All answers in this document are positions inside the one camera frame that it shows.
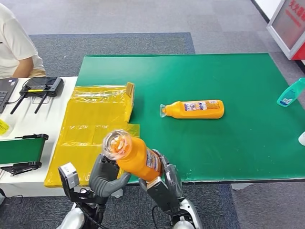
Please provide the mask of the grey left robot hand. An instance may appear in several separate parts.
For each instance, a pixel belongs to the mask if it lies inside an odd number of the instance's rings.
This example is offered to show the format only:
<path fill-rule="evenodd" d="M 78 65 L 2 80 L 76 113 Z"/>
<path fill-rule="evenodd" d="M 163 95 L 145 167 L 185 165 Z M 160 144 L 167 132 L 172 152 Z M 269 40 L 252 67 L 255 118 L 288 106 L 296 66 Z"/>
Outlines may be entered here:
<path fill-rule="evenodd" d="M 99 197 L 108 198 L 125 187 L 130 181 L 131 177 L 130 172 L 124 172 L 117 178 L 119 170 L 116 161 L 99 154 L 90 173 L 89 187 Z"/>

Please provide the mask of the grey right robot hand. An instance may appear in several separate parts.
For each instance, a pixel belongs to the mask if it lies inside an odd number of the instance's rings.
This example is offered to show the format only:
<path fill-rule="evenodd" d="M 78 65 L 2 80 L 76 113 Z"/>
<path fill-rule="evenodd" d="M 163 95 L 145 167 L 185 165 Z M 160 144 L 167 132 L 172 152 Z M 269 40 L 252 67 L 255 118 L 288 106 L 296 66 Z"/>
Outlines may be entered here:
<path fill-rule="evenodd" d="M 141 188 L 147 192 L 160 208 L 178 208 L 182 198 L 182 184 L 175 165 L 170 163 L 165 155 L 153 149 L 161 164 L 161 174 L 148 182 L 139 178 Z"/>

